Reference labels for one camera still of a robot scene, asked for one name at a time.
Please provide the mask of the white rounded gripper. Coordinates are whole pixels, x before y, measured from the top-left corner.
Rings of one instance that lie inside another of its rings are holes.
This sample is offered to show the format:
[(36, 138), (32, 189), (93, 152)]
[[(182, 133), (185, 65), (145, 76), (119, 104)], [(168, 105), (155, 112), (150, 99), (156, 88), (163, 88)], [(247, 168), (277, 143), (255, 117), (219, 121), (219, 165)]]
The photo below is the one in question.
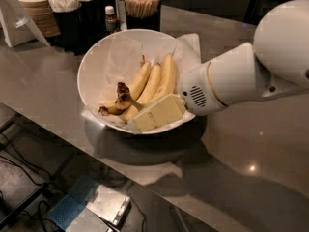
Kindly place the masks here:
[(187, 110), (206, 116), (227, 107), (215, 94), (211, 83), (211, 61), (185, 72), (178, 81), (178, 93), (162, 96), (128, 121), (134, 132), (151, 131), (179, 121)]

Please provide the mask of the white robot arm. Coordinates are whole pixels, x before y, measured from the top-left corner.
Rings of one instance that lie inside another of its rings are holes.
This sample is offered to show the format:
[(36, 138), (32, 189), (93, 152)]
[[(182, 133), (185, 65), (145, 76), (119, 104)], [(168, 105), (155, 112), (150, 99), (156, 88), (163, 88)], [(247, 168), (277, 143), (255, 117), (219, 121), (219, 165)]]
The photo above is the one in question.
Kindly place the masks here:
[(309, 0), (269, 11), (252, 43), (244, 43), (180, 74), (177, 95), (158, 99), (128, 121), (135, 133), (176, 125), (233, 104), (269, 101), (309, 89)]

